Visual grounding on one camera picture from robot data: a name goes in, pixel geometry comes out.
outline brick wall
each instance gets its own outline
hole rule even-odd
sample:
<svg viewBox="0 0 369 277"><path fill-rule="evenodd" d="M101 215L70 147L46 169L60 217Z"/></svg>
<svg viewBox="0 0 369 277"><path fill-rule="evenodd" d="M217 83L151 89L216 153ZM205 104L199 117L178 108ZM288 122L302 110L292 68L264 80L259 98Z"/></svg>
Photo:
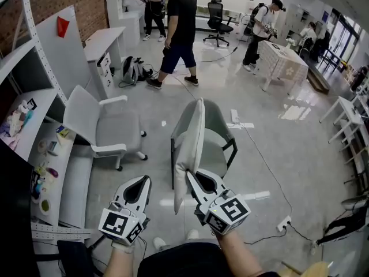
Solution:
<svg viewBox="0 0 369 277"><path fill-rule="evenodd" d="M105 0L31 0L33 19L37 25L54 13L69 5L74 5L82 41L96 30L108 28ZM7 54L11 47L18 17L21 11L20 0L9 0L0 8L0 49ZM26 33L25 24L20 36Z"/></svg>

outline red paper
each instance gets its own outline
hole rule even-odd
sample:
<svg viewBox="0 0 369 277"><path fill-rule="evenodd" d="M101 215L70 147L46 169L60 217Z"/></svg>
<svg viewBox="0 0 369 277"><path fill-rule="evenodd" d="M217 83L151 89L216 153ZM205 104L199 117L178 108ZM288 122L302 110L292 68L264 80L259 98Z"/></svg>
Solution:
<svg viewBox="0 0 369 277"><path fill-rule="evenodd" d="M64 38L65 33L67 32L68 29L69 21L58 16L57 24L58 24L58 36Z"/></svg>

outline blue shorts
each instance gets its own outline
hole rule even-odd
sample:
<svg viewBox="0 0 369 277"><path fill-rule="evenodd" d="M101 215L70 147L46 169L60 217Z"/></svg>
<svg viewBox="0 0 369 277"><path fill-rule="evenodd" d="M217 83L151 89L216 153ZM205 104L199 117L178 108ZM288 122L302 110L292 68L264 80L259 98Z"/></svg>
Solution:
<svg viewBox="0 0 369 277"><path fill-rule="evenodd" d="M179 58L182 58L187 68L196 66L192 45L171 45L171 48L163 50L164 58L160 70L164 73L172 74Z"/></svg>

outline tiled floor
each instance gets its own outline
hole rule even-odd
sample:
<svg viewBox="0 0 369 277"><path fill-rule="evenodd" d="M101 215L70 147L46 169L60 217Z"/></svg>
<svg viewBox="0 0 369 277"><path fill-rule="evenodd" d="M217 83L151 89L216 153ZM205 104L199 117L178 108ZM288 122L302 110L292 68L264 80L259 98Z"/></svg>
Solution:
<svg viewBox="0 0 369 277"><path fill-rule="evenodd" d="M202 41L206 36L205 33L196 34L194 52L197 61L222 58L238 44L230 38L229 48L217 48L214 42ZM128 54L142 57L158 70L163 43L157 42L156 37L159 33L155 32L149 41L141 42ZM264 80L256 78L241 66L245 51L246 44L241 43L230 56L199 63L199 87L185 83L183 77L187 70L184 66L178 66L160 91L148 87L146 83L115 89L116 95L127 95L127 106L141 115L142 125L148 132L142 151L149 156L149 160L143 162L136 158L124 158L120 173L114 169L113 158L95 159L89 185L86 227L97 228L102 209L108 206L120 184L147 174L153 186L146 209L151 221L142 233L148 243L146 256L155 252L152 240L156 236L172 244L183 241L189 230L198 229L202 238L213 238L209 228L201 227L193 215L194 207L190 200L186 200L177 215L171 204L174 193L170 175L170 135L194 96L215 101L228 123L231 122L230 110L233 108L238 111L241 122L254 124L255 128L248 131L293 206L292 224L309 238L321 237L323 226L342 213L340 202L355 194L353 186L343 185L353 170L351 166L344 165L346 153L338 152L341 143L338 140L327 143L337 131L333 126L334 116L323 124L318 122L336 99L336 84L333 83L333 92L329 96L313 91L307 81L302 87L297 87L291 96L287 95L287 91L292 83L272 81L268 91L264 92L261 89ZM241 194L267 190L271 194L268 199L247 202L252 213L238 230L247 242L278 235L276 226L291 213L290 207L247 132L240 129L232 129L232 132L239 150L224 178L226 185ZM360 250L363 234L327 245L324 259L337 261L352 250ZM136 246L137 268L142 258L142 247L139 242ZM284 260L304 270L322 257L321 249L311 256L309 243L292 229L288 229L283 238L267 239L250 249L266 269L277 269L280 261ZM107 262L110 250L110 241L106 240L96 249L95 256Z"/></svg>

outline white t-shirt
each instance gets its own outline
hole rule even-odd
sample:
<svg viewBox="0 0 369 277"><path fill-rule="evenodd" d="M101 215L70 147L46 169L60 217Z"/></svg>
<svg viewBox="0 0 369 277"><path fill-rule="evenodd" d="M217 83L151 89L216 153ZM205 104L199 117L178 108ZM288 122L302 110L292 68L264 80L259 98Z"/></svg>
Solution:
<svg viewBox="0 0 369 277"><path fill-rule="evenodd" d="M272 22L274 21L274 11L266 9L267 7L268 6L261 6L258 14L255 16L255 19L260 21L263 25L272 25ZM268 37L268 34L265 33L264 29L259 27L257 23L254 25L253 33L259 37Z"/></svg>
<svg viewBox="0 0 369 277"><path fill-rule="evenodd" d="M315 31L312 28L305 28L304 30L301 31L300 36L302 37L302 39L300 40L299 45L303 46L305 44L306 39L308 38L312 38L312 43L314 44L315 41L317 40L317 34L315 33Z"/></svg>

